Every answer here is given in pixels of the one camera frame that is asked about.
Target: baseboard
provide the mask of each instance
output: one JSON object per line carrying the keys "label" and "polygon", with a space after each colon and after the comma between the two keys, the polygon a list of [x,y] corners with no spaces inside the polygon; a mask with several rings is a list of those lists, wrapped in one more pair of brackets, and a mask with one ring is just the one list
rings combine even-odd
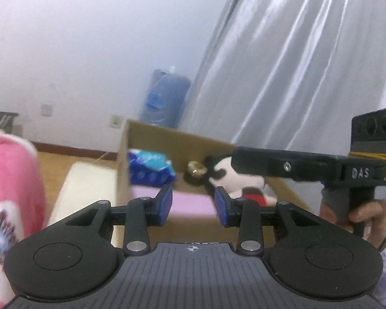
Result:
{"label": "baseboard", "polygon": [[[55,153],[57,155],[83,157],[98,159],[104,155],[105,151],[88,150],[88,149],[77,149],[76,147],[61,146],[54,144],[32,142],[39,152]],[[117,152],[109,152],[103,157],[104,160],[115,161],[117,159]]]}

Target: human hand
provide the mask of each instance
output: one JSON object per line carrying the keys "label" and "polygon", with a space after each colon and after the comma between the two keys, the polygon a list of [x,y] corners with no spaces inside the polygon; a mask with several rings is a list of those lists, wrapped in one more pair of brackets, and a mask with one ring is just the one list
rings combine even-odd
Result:
{"label": "human hand", "polygon": [[[353,232],[353,227],[351,225],[338,222],[335,212],[328,207],[323,200],[320,205],[319,216],[349,232]],[[349,220],[353,223],[371,220],[372,227],[367,241],[375,247],[379,247],[386,236],[386,201],[373,200],[362,204],[350,212]]]}

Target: camera lens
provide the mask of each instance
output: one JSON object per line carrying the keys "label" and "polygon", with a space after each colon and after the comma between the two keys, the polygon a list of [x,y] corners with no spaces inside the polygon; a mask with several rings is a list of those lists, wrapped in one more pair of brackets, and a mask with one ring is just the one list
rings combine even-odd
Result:
{"label": "camera lens", "polygon": [[360,136],[360,134],[362,133],[362,122],[356,122],[353,126],[353,131],[356,136]]}
{"label": "camera lens", "polygon": [[386,133],[386,115],[380,120],[380,130],[382,130],[383,133]]}
{"label": "camera lens", "polygon": [[366,132],[369,136],[373,136],[376,132],[376,119],[374,117],[369,117],[366,121]]}

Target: cardboard box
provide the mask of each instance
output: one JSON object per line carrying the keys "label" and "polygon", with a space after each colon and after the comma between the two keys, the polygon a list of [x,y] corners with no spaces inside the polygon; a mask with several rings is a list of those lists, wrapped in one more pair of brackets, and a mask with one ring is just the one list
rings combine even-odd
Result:
{"label": "cardboard box", "polygon": [[[207,194],[203,186],[192,186],[183,180],[183,173],[188,162],[195,160],[202,163],[208,155],[232,153],[234,146],[173,129],[128,120],[123,132],[117,160],[117,197],[123,204],[133,198],[129,187],[128,148],[164,153],[172,161],[177,172],[177,182],[174,184],[175,191]],[[273,189],[279,201],[289,201],[309,210],[306,203],[282,179],[267,177],[265,180]],[[170,212],[166,225],[161,228],[150,227],[149,235],[152,245],[159,241],[187,243],[232,242],[235,245],[238,228],[223,228],[215,213],[200,217],[181,218]],[[274,244],[272,229],[264,228],[264,235],[266,246]]]}

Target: plush toy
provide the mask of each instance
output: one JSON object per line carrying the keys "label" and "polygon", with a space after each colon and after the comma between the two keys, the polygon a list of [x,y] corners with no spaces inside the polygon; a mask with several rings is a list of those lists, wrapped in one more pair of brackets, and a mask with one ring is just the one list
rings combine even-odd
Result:
{"label": "plush toy", "polygon": [[222,186],[233,198],[245,197],[255,200],[259,205],[274,206],[277,199],[263,194],[265,180],[259,175],[246,175],[237,173],[231,166],[231,155],[208,156],[204,165],[207,173],[204,175],[203,182],[210,195],[214,195],[214,190]]}

